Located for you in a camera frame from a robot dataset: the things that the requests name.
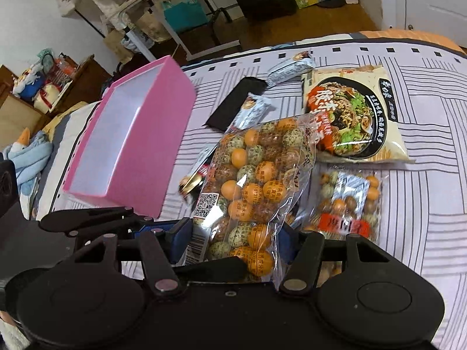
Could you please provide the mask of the white snack bar wrapper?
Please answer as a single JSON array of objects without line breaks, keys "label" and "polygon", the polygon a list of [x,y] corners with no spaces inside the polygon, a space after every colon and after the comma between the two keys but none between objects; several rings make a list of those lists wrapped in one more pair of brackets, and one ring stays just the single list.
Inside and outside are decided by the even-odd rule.
[{"label": "white snack bar wrapper", "polygon": [[236,114],[229,126],[230,130],[244,130],[254,127],[266,115],[271,107],[271,99],[248,93],[240,111]]}]

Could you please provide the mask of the pink storage box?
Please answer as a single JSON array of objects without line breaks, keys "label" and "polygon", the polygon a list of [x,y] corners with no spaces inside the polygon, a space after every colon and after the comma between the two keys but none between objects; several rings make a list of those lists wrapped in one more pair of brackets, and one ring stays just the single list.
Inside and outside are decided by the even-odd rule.
[{"label": "pink storage box", "polygon": [[157,218],[196,100],[170,56],[114,82],[89,121],[63,190],[89,205]]}]

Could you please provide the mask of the dark seaweed snack packet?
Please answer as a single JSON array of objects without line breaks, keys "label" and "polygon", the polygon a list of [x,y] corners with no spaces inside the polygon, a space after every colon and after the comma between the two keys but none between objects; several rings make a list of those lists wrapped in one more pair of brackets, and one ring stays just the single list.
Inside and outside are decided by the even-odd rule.
[{"label": "dark seaweed snack packet", "polygon": [[267,82],[259,78],[242,78],[210,115],[205,125],[211,129],[225,132],[239,113],[249,93],[260,96],[267,89],[267,86]]}]

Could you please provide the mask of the striped bed sheet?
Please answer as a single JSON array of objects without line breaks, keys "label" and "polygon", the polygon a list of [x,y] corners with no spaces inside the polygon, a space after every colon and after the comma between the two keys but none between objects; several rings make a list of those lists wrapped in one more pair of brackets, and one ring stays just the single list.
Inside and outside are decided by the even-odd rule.
[{"label": "striped bed sheet", "polygon": [[198,94],[177,155],[180,176],[218,139],[204,126],[246,76],[263,78],[287,56],[310,50],[319,67],[385,67],[396,95],[398,127],[410,161],[379,165],[386,179],[380,246],[426,277],[446,313],[435,334],[439,349],[466,347],[466,56],[412,33],[352,34],[302,40],[186,66]]}]

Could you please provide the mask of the large bag of mixed nuts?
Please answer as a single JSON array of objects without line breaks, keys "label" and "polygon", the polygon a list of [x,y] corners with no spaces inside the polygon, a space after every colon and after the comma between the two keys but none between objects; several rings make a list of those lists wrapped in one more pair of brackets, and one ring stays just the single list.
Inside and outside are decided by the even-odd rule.
[{"label": "large bag of mixed nuts", "polygon": [[236,256],[248,281],[279,283],[279,233],[309,183],[315,133],[310,114],[227,130],[192,211],[184,265]]}]

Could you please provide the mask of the silver snack bar wrapper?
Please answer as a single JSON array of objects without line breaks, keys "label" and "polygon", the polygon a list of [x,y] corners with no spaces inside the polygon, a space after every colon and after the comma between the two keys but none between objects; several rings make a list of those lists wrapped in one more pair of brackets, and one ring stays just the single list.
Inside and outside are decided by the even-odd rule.
[{"label": "silver snack bar wrapper", "polygon": [[272,88],[312,70],[316,66],[309,51],[302,51],[268,70],[267,85]]}]

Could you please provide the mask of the white door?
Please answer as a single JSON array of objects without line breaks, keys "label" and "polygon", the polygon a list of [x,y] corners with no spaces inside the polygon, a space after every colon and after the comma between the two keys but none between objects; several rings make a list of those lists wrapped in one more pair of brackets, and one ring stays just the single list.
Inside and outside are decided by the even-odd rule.
[{"label": "white door", "polygon": [[466,0],[381,0],[384,29],[424,31],[466,46]]}]

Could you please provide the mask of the small bag of mixed nuts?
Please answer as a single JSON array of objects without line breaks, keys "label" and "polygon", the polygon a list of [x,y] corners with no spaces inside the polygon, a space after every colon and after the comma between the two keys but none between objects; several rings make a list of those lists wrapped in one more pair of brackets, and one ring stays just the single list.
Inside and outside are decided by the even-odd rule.
[{"label": "small bag of mixed nuts", "polygon": [[294,230],[319,232],[326,239],[357,234],[376,243],[385,183],[370,169],[319,164],[288,223]]}]

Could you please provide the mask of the instant noodle packet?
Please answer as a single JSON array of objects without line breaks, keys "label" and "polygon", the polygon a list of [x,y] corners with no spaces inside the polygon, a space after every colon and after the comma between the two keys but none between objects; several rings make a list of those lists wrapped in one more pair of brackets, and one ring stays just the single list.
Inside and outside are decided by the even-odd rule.
[{"label": "instant noodle packet", "polygon": [[302,75],[303,111],[315,118],[318,159],[333,164],[408,162],[397,97],[383,65]]}]

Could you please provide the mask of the teal shopping bag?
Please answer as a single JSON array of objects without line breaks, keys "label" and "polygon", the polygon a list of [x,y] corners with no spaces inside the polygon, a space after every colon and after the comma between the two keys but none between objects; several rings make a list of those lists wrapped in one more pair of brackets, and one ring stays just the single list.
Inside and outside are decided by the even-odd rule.
[{"label": "teal shopping bag", "polygon": [[208,17],[198,0],[184,0],[175,5],[163,1],[162,8],[165,20],[175,32],[183,32],[208,23]]}]

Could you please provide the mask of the black cracker packet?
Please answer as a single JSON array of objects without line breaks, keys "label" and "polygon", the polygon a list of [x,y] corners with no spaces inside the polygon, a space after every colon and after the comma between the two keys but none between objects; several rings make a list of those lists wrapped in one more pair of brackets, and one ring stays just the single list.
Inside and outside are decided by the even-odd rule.
[{"label": "black cracker packet", "polygon": [[216,148],[216,145],[204,147],[188,174],[180,181],[179,193],[187,205],[192,205],[198,199]]}]

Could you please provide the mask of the white metal shelf rack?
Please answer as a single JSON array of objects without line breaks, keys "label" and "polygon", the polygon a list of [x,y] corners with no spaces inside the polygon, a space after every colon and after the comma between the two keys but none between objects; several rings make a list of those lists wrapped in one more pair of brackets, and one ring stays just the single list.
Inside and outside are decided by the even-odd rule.
[{"label": "white metal shelf rack", "polygon": [[[219,51],[229,48],[239,48],[239,40],[233,40],[227,43],[221,43],[215,32],[215,24],[219,18],[224,18],[227,24],[232,23],[232,13],[238,12],[238,6],[221,6],[214,0],[92,0],[103,13],[103,22],[111,24],[116,30],[122,32],[130,40],[135,48],[138,49],[148,60],[152,61],[155,56],[150,52],[150,45],[146,43],[146,37],[153,40],[173,39],[177,47],[182,48],[188,61],[200,59],[213,55]],[[207,19],[206,21],[188,27],[191,18],[194,18],[192,12],[188,12],[182,17],[180,23],[183,28],[178,30],[167,21],[167,13],[174,7],[192,6],[199,2],[201,12]],[[208,29],[209,39],[214,46],[207,50],[191,53],[188,47],[180,38],[182,34],[193,32],[196,29]]]}]

